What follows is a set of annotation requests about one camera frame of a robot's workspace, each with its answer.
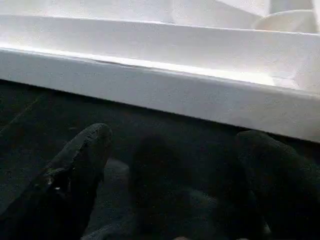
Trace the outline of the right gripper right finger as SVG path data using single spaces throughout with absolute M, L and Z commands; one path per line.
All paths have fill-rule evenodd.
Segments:
M 275 239 L 320 238 L 320 167 L 259 131 L 236 135 L 238 159 Z

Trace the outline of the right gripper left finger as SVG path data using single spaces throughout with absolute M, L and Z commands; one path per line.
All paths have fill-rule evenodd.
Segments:
M 111 154 L 112 131 L 95 123 L 76 135 L 0 215 L 2 240 L 79 240 Z

